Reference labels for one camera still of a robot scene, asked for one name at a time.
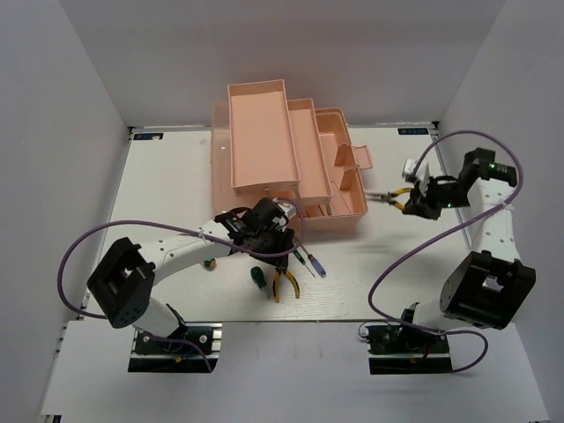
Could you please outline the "yellow black small pliers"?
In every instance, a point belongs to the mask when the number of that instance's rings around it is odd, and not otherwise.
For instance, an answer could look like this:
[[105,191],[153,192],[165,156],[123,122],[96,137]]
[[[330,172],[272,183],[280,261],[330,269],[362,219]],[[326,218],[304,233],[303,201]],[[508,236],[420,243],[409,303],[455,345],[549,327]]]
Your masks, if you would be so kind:
[[413,188],[401,188],[394,191],[387,191],[383,193],[377,192],[365,192],[365,198],[367,201],[373,201],[377,203],[388,204],[390,206],[395,207],[396,209],[404,212],[405,206],[401,202],[397,200],[398,197],[402,195],[410,194],[413,191]]

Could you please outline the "pink plastic toolbox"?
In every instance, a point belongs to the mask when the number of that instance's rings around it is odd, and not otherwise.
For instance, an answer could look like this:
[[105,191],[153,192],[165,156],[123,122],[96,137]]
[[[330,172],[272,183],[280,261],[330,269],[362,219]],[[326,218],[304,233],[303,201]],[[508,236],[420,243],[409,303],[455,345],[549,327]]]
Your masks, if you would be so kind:
[[220,214],[263,197],[290,197],[308,232],[349,232],[367,213],[361,173],[367,146],[353,144],[339,108],[290,100],[284,80],[232,84],[214,105],[211,204]]

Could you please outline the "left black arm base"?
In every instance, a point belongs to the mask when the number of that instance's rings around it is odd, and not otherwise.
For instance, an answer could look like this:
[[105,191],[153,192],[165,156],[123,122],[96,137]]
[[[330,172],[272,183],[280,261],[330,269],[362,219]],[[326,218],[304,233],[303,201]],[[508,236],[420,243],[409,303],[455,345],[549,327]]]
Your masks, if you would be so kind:
[[222,329],[221,323],[192,323],[180,335],[188,344],[157,341],[136,330],[128,372],[209,374],[219,361]]

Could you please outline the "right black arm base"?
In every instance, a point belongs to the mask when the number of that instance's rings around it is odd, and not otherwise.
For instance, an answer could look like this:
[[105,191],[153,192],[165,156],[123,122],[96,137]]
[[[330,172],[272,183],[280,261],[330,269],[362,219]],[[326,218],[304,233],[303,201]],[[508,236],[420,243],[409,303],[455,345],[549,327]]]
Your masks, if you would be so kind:
[[440,375],[453,370],[444,335],[405,328],[384,321],[362,324],[371,375]]

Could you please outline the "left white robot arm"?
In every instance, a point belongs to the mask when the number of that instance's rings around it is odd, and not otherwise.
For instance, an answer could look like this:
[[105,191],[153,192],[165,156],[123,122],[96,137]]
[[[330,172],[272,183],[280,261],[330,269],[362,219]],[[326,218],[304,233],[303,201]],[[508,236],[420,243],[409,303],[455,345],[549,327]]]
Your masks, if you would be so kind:
[[121,238],[101,258],[87,287],[112,328],[132,326],[166,351],[178,351],[187,325],[171,306],[153,298],[152,289],[196,264],[238,252],[285,270],[294,246],[289,224],[300,212],[287,199],[263,198],[252,208],[223,212],[193,233],[177,231],[146,244]]

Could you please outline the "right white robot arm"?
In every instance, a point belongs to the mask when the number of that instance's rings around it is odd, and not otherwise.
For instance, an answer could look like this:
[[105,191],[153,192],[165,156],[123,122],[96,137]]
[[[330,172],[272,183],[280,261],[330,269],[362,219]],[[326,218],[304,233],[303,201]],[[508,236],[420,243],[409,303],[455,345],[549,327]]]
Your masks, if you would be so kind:
[[408,323],[397,330],[399,344],[420,350],[430,339],[428,328],[505,329],[536,282],[535,270],[522,263],[517,251],[507,203],[517,186],[516,169],[496,162],[493,151],[477,148],[464,155],[456,176],[433,177],[416,160],[405,162],[402,176],[413,185],[405,215],[438,219],[444,209],[469,209],[471,250],[438,299],[405,311]]

